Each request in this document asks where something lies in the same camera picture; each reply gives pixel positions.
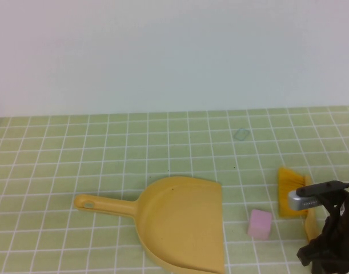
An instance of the yellow dustpan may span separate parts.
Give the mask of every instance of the yellow dustpan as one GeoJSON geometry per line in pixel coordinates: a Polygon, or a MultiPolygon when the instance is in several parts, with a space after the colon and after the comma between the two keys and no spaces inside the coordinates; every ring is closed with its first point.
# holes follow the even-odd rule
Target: yellow dustpan
{"type": "Polygon", "coordinates": [[[184,274],[224,274],[222,190],[218,183],[187,177],[161,179],[134,202],[79,195],[81,210],[129,216],[150,258],[184,274]]]}

